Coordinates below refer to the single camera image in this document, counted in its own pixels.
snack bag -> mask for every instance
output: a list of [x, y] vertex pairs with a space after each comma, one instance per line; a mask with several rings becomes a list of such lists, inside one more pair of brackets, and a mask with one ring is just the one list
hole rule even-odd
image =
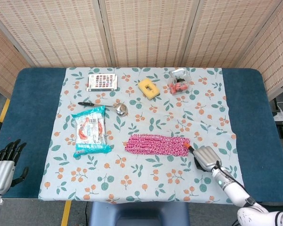
[[111, 148], [105, 141], [105, 106], [73, 114], [76, 121], [76, 145], [74, 157], [89, 153], [108, 153]]

woven panel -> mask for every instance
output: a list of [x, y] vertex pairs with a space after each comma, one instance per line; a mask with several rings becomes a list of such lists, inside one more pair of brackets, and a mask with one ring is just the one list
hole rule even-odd
[[239, 67], [259, 70], [267, 93], [278, 88], [283, 80], [283, 5], [244, 56]]
[[230, 67], [280, 0], [207, 0], [184, 65]]
[[0, 20], [36, 66], [108, 66], [91, 0], [0, 0]]
[[105, 0], [117, 66], [176, 66], [196, 2]]
[[0, 93], [11, 97], [16, 77], [23, 68], [30, 67], [22, 55], [0, 30]]

blue chair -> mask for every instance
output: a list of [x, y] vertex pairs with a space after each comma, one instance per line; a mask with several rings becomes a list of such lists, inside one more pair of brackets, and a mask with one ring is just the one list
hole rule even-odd
[[94, 202], [89, 222], [89, 226], [190, 226], [185, 202]]

yellow sponge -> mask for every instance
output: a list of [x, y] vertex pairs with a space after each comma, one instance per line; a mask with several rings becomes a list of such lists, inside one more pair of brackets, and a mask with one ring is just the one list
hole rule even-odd
[[150, 79], [144, 79], [138, 83], [138, 88], [151, 100], [159, 94], [159, 89]]

metal ladle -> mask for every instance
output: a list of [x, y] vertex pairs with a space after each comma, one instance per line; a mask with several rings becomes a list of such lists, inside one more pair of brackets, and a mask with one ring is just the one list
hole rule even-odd
[[101, 107], [101, 106], [113, 107], [115, 109], [116, 113], [121, 117], [124, 117], [128, 114], [127, 106], [122, 104], [122, 103], [118, 103], [116, 105], [97, 105], [97, 104], [94, 104], [94, 103], [79, 102], [78, 104], [83, 105], [83, 106], [90, 106], [90, 107]]

